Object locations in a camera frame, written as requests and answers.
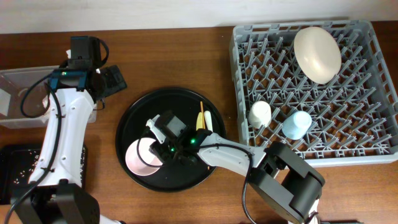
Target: black tray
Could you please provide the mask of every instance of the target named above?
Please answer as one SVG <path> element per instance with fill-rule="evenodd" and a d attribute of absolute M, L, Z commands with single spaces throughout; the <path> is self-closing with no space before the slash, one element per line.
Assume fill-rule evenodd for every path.
<path fill-rule="evenodd" d="M 5 146 L 0 150 L 0 205 L 10 204 L 14 189 L 27 187 L 29 177 L 39 160 L 41 144 L 24 144 Z M 81 186 L 84 189 L 87 148 L 83 146 L 81 152 Z"/>
<path fill-rule="evenodd" d="M 127 109 L 119 122 L 116 133 L 116 154 L 121 166 L 134 181 L 151 190 L 176 192 L 199 184 L 214 171 L 215 167 L 208 167 L 202 161 L 192 166 L 183 166 L 181 163 L 175 162 L 171 166 L 160 168 L 152 175 L 143 177 L 133 174 L 127 168 L 125 160 L 128 147 L 141 136 L 148 119 L 167 110 L 172 110 L 173 114 L 182 122 L 195 128 L 201 101 L 204 110 L 211 113 L 213 131 L 225 138 L 224 122 L 215 106 L 204 96 L 188 89 L 159 89 L 146 94 Z M 145 137 L 155 139 L 152 133 Z"/>

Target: wooden surface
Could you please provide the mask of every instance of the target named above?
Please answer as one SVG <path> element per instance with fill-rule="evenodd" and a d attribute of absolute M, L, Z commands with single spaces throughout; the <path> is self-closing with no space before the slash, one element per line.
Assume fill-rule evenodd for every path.
<path fill-rule="evenodd" d="M 374 23 L 395 85 L 398 83 L 398 22 Z M 229 139 L 237 141 L 236 100 L 229 67 L 232 27 L 122 30 L 0 35 L 0 69 L 57 65 L 72 35 L 93 35 L 110 48 L 107 65 L 117 64 L 128 88 L 106 100 L 89 124 L 86 190 L 101 213 L 127 223 L 248 223 L 241 206 L 244 178 L 219 168 L 200 185 L 179 193 L 159 193 L 136 184 L 116 157 L 116 127 L 140 96 L 165 86 L 182 86 L 206 96 L 220 111 Z M 0 128 L 0 146 L 42 142 L 44 128 Z M 326 179 L 319 213 L 322 220 L 396 223 L 398 162 L 317 169 Z M 284 221 L 248 188 L 248 209 L 259 223 Z M 2 220 L 9 206 L 0 206 Z"/>

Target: wooden skewer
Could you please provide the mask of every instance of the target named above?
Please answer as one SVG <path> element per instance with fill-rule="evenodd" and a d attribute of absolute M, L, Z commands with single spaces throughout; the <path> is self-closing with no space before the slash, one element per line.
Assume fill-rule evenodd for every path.
<path fill-rule="evenodd" d="M 203 129 L 206 129 L 205 125 L 205 112 L 203 111 L 203 102 L 200 102 L 200 111 L 201 111 L 201 116 L 202 116 L 202 123 L 203 123 Z"/>

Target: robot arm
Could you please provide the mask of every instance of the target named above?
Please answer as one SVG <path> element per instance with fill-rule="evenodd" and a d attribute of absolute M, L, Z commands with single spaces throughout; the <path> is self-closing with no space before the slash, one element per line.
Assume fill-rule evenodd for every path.
<path fill-rule="evenodd" d="M 161 160 L 172 162 L 167 149 L 195 152 L 209 166 L 219 166 L 246 176 L 248 183 L 281 217 L 292 223 L 313 223 L 325 184 L 324 178 L 285 144 L 273 142 L 270 147 L 251 147 L 199 129 L 194 132 L 171 112 L 157 115 L 147 122 L 158 142 L 151 151 Z M 275 177 L 289 168 L 280 184 Z"/>
<path fill-rule="evenodd" d="M 107 53 L 103 60 L 100 43 Z M 45 77 L 52 96 L 44 143 L 29 177 L 32 185 L 13 192 L 6 223 L 13 209 L 23 223 L 123 223 L 100 215 L 98 202 L 81 188 L 80 160 L 86 125 L 96 102 L 126 84 L 115 65 L 103 70 L 106 75 L 96 71 L 109 53 L 102 40 L 72 37 L 71 53 L 67 63 Z"/>

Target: black cable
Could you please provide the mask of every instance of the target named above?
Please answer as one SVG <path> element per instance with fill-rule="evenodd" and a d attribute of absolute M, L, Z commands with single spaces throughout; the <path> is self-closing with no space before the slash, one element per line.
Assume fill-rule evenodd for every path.
<path fill-rule="evenodd" d="M 61 112 L 60 102 L 58 101 L 58 98 L 57 98 L 57 96 L 55 95 L 55 92 L 54 92 L 48 85 L 47 85 L 47 87 L 49 88 L 50 93 L 51 93 L 52 97 L 54 98 L 55 105 L 57 106 L 57 111 L 58 111 L 58 115 L 57 115 L 57 118 L 58 118 L 58 125 L 57 125 L 57 133 L 56 133 L 56 135 L 55 135 L 54 149 L 53 149 L 53 151 L 52 151 L 52 155 L 51 155 L 51 158 L 50 158 L 50 160 L 49 160 L 49 164 L 48 164 L 47 168 L 44 168 L 44 172 L 43 172 L 43 174 L 40 176 L 40 178 L 39 178 L 36 182 L 34 182 L 33 185 L 30 186 L 29 190 L 27 190 L 23 196 L 19 197 L 19 198 L 11 205 L 11 208 L 10 208 L 10 210 L 8 210 L 7 215 L 6 215 L 6 218 L 4 219 L 4 224 L 8 224 L 8 222 L 9 222 L 9 220 L 10 220 L 10 218 L 11 218 L 12 212 L 19 206 L 19 204 L 21 204 L 21 202 L 23 202 L 23 201 L 25 200 L 26 197 L 28 197 L 28 196 L 30 195 L 30 193 L 32 193 L 32 191 L 33 191 L 37 186 L 39 186 L 39 184 L 41 183 L 41 181 L 43 181 L 43 180 L 45 179 L 45 177 L 47 176 L 47 174 L 49 174 L 49 172 L 50 172 L 50 170 L 51 170 L 51 167 L 52 167 L 52 164 L 54 163 L 55 156 L 57 155 L 58 143 L 59 143 L 60 135 L 61 135 L 62 112 Z"/>
<path fill-rule="evenodd" d="M 249 168 L 248 168 L 248 172 L 246 173 L 246 177 L 244 178 L 244 183 L 243 183 L 243 189 L 242 189 L 242 207 L 243 207 L 243 211 L 244 214 L 246 215 L 246 217 L 250 220 L 251 223 L 256 224 L 256 222 L 253 220 L 253 218 L 250 216 L 248 208 L 246 207 L 246 189 L 248 187 L 248 181 L 249 181 L 249 176 L 250 176 L 250 172 L 251 172 L 251 168 L 253 166 L 253 158 L 252 158 L 252 154 L 239 147 L 239 146 L 234 146 L 234 145 L 230 145 L 230 144 L 211 144 L 211 145 L 206 145 L 206 146 L 198 146 L 195 147 L 196 149 L 205 149 L 205 148 L 209 148 L 209 147 L 230 147 L 233 149 L 237 149 L 239 151 L 242 151 L 244 153 L 246 153 L 248 155 L 249 158 Z"/>
<path fill-rule="evenodd" d="M 46 76 L 44 76 L 44 77 L 41 78 L 40 80 L 38 80 L 38 81 L 35 82 L 31 87 L 29 87 L 29 89 L 27 89 L 27 91 L 26 91 L 26 93 L 25 93 L 25 95 L 24 95 L 24 97 L 22 98 L 22 101 L 21 101 L 21 113 L 22 113 L 22 115 L 24 115 L 25 117 L 27 117 L 27 118 L 38 118 L 39 116 L 43 116 L 43 115 L 45 114 L 45 112 L 47 112 L 47 110 L 49 109 L 49 107 L 50 107 L 50 98 L 48 98 L 48 100 L 47 100 L 47 106 L 45 107 L 43 113 L 40 113 L 40 114 L 37 114 L 37 115 L 29 115 L 29 114 L 25 113 L 25 111 L 24 111 L 24 103 L 25 103 L 25 100 L 26 100 L 27 96 L 29 96 L 30 92 L 31 92 L 38 84 L 40 84 L 42 81 L 48 79 L 48 77 L 50 77 L 50 76 L 51 76 L 51 73 L 48 74 L 48 75 L 46 75 Z"/>
<path fill-rule="evenodd" d="M 105 41 L 103 41 L 103 40 L 101 40 L 101 39 L 98 39 L 99 40 L 99 42 L 102 44 L 102 46 L 104 47 L 104 49 L 105 49 L 105 52 L 106 52 L 106 56 L 105 56 L 105 58 L 104 59 L 102 59 L 102 65 L 100 66 L 100 67 L 102 67 L 105 63 L 106 63 L 106 61 L 108 60 L 108 57 L 109 57 L 109 48 L 108 48 L 108 46 L 105 44 Z"/>
<path fill-rule="evenodd" d="M 104 99 L 100 99 L 100 102 L 102 102 L 102 108 L 101 109 L 93 109 L 93 110 L 99 111 L 99 110 L 105 109 L 105 100 Z"/>
<path fill-rule="evenodd" d="M 67 66 L 68 66 L 68 59 L 64 60 L 64 61 L 60 64 L 59 68 L 66 68 Z"/>
<path fill-rule="evenodd" d="M 308 216 L 308 218 L 307 218 L 307 220 L 305 221 L 305 224 L 309 224 L 312 220 L 313 220 L 313 218 L 315 217 L 315 216 L 317 216 L 318 215 L 318 212 L 312 212 L 309 216 Z"/>

